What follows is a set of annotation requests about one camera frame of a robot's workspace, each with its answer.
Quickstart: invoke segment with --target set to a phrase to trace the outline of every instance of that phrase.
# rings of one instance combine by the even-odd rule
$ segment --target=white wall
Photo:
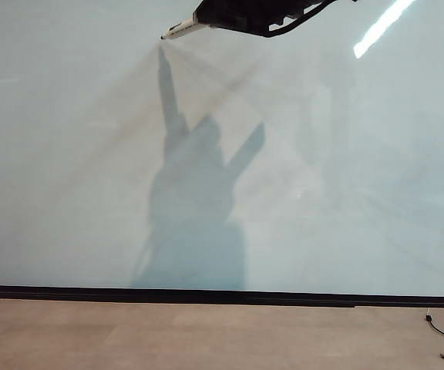
[[[0,0],[0,284],[444,296],[444,0],[197,3]]]

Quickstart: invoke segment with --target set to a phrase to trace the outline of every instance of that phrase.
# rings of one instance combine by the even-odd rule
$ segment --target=beige floor
[[[425,312],[0,300],[0,370],[444,369]]]

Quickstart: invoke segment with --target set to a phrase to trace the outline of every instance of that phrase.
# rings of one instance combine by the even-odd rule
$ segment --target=white nozzle
[[[166,34],[161,37],[162,40],[165,39],[177,39],[178,37],[184,36],[188,33],[195,32],[198,29],[204,28],[205,25],[201,25],[193,18],[187,19],[186,21],[175,25],[167,30]]]

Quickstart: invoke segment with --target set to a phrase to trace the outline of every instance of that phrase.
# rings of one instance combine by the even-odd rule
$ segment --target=wall surface
[[[160,41],[197,0],[0,0],[0,284],[444,296],[444,0]]]

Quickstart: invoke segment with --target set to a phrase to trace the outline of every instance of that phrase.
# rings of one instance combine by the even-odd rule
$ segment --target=black baseboard
[[[0,286],[2,299],[164,304],[444,308],[444,297]]]

